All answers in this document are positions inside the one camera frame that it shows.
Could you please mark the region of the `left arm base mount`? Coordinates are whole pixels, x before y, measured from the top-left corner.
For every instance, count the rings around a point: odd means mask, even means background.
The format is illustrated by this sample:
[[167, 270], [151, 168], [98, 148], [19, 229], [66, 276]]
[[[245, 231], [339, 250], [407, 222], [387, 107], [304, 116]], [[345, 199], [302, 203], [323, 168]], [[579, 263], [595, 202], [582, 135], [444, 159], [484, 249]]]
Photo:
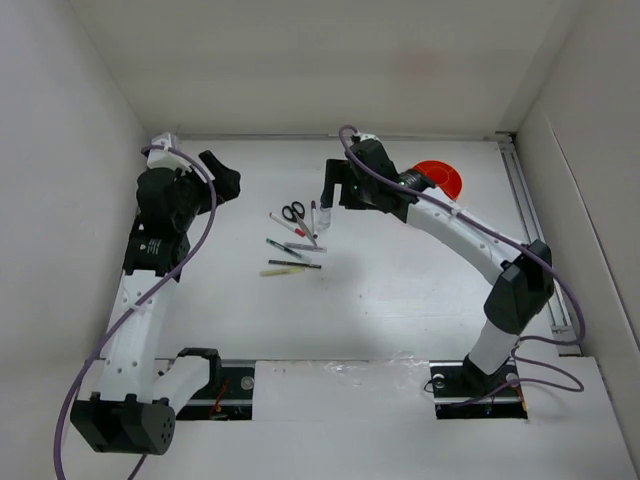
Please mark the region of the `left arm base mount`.
[[222, 362], [217, 386], [196, 392], [177, 414], [179, 421], [249, 421], [253, 417], [256, 362]]

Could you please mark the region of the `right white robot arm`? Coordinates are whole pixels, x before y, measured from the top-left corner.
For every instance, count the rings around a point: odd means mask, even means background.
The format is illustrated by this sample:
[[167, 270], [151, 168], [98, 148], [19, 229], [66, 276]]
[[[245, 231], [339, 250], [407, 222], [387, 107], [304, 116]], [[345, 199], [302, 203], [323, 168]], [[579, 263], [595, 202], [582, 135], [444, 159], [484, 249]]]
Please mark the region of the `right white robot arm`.
[[485, 324], [462, 363], [443, 376], [438, 397], [470, 409], [515, 388], [509, 366], [533, 318], [554, 295], [552, 254], [541, 240], [524, 243], [466, 215], [426, 161], [400, 172], [374, 136], [355, 135], [342, 159], [325, 163], [321, 219], [335, 204], [350, 210], [391, 214], [439, 240], [472, 265], [490, 284]]

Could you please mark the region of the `white marker red cap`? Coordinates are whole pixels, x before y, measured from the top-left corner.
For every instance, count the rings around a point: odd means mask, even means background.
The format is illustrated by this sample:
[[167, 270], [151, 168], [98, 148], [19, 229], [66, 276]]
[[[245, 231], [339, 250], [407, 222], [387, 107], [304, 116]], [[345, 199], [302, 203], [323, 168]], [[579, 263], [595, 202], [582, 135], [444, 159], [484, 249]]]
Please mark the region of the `white marker red cap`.
[[298, 226], [294, 226], [291, 222], [275, 215], [274, 213], [270, 212], [269, 213], [269, 217], [275, 221], [276, 223], [278, 223], [279, 225], [283, 226], [284, 228], [286, 228], [287, 230], [293, 232], [294, 234], [296, 234], [299, 237], [305, 237], [305, 233], [302, 229], [300, 229]]

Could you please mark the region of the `grey purple pen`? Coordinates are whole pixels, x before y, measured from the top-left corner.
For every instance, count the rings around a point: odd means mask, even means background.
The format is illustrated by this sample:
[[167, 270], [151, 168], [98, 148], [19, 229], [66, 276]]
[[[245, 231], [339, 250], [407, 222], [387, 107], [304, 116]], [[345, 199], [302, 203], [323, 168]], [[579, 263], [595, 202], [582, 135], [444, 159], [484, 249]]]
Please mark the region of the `grey purple pen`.
[[317, 245], [306, 245], [306, 244], [300, 244], [300, 243], [285, 242], [284, 246], [287, 248], [290, 248], [293, 250], [299, 250], [299, 251], [327, 253], [326, 247], [321, 247]]

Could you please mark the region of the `black handled scissors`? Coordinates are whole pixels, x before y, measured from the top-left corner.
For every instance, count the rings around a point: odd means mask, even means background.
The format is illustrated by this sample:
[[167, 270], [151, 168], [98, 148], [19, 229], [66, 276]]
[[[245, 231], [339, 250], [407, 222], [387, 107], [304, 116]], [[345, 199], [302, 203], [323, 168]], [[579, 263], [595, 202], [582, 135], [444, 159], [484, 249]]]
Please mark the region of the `black handled scissors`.
[[314, 234], [304, 221], [306, 210], [301, 202], [293, 201], [290, 204], [284, 205], [281, 209], [281, 214], [285, 220], [297, 223], [311, 244], [314, 246], [317, 245]]

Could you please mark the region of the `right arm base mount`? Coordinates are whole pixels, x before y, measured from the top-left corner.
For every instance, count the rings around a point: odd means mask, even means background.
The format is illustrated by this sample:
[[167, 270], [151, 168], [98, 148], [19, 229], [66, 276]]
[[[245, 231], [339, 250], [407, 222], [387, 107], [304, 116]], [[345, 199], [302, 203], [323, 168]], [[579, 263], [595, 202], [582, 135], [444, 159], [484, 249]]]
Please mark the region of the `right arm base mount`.
[[431, 361], [429, 370], [423, 390], [433, 396], [438, 420], [528, 418], [521, 388], [509, 384], [518, 379], [513, 360], [490, 376], [454, 360]]

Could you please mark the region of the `white pen purple cap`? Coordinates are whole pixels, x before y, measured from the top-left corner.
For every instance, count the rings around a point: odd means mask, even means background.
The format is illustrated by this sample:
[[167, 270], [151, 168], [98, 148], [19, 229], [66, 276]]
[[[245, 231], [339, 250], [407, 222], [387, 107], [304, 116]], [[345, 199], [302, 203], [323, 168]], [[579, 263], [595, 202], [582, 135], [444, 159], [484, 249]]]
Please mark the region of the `white pen purple cap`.
[[312, 200], [310, 204], [310, 229], [311, 229], [312, 237], [314, 240], [317, 238], [315, 220], [316, 220], [316, 202], [315, 200]]

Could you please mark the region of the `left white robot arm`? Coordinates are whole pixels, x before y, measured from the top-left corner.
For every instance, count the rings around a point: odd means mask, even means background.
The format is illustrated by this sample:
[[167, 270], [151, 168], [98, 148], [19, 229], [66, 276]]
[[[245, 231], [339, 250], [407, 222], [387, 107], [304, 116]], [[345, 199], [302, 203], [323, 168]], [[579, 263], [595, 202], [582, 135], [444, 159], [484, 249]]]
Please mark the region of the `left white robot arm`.
[[151, 147], [137, 179], [132, 225], [113, 326], [100, 348], [102, 375], [86, 400], [74, 401], [70, 420], [99, 453], [162, 455], [178, 413], [196, 395], [222, 387], [221, 358], [212, 348], [182, 349], [160, 375], [156, 353], [165, 316], [184, 265], [198, 250], [188, 230], [194, 219], [237, 198], [241, 175], [205, 150], [202, 169], [173, 148]]

